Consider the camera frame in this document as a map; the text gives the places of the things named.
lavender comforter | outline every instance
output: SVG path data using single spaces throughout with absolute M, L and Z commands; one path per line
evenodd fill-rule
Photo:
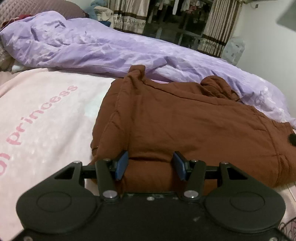
M 127 34 L 87 18 L 66 20 L 55 11 L 39 13 L 0 32 L 12 57 L 30 67 L 59 67 L 79 72 L 123 77 L 135 64 L 146 66 L 154 80 L 200 82 L 217 75 L 241 97 L 269 118 L 290 122 L 283 93 L 268 81 L 221 59 L 162 40 Z

patterned curtain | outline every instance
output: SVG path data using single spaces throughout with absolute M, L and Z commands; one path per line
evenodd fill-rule
M 142 34 L 150 0 L 115 0 L 114 29 Z
M 209 14 L 198 51 L 221 57 L 237 22 L 242 4 L 237 0 L 215 0 Z

brown garment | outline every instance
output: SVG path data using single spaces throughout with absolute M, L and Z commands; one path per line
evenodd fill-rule
M 107 92 L 94 129 L 93 161 L 129 152 L 119 191 L 177 191 L 184 186 L 171 165 L 173 152 L 218 166 L 228 161 L 267 186 L 296 180 L 296 147 L 289 123 L 267 118 L 239 102 L 220 77 L 198 83 L 159 84 L 132 66 Z M 205 194 L 216 187 L 209 180 Z

white wall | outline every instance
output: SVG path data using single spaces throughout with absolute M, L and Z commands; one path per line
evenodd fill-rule
M 246 42 L 237 67 L 276 85 L 286 96 L 291 115 L 296 117 L 296 32 L 276 23 L 292 2 L 256 2 L 257 9 L 244 4 L 234 36 Z
M 93 0 L 67 0 L 69 2 L 76 3 L 80 8 L 85 10 L 87 7 L 89 7 Z

beige curtain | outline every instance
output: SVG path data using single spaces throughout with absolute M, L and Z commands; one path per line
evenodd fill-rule
M 221 57 L 237 22 L 242 4 L 237 0 L 215 0 L 198 51 Z
M 123 32 L 142 34 L 150 0 L 113 0 L 114 29 Z

